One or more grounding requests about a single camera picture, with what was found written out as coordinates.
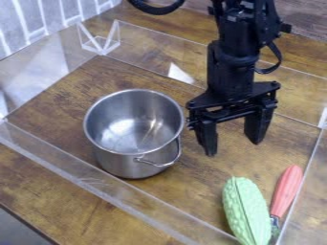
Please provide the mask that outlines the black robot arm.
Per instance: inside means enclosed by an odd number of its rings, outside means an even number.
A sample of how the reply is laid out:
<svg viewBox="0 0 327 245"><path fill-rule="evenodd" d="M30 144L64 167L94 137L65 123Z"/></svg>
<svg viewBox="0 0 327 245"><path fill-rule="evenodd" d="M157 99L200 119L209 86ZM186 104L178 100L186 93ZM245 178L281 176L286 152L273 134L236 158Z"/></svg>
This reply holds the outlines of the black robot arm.
<svg viewBox="0 0 327 245"><path fill-rule="evenodd" d="M206 89L186 103L188 128L208 156L217 154L217 123L241 118L249 141L262 141L281 87L274 81L253 80L254 74L278 68L254 66L261 48L281 54L273 43L282 26L273 0L212 0L212 4L218 38L206 47Z"/></svg>

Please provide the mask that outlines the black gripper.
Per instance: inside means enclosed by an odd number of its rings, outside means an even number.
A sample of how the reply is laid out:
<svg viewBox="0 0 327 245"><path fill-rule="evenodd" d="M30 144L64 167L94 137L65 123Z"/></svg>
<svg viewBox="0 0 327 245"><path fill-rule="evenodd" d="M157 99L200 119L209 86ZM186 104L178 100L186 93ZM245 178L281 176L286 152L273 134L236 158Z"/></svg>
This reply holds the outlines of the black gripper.
<svg viewBox="0 0 327 245"><path fill-rule="evenodd" d="M218 41L206 48L206 89L186 102L188 128L206 156L217 153L216 124L245 118L244 134L257 145L265 136L277 107L276 81L253 81L257 55L232 56Z"/></svg>

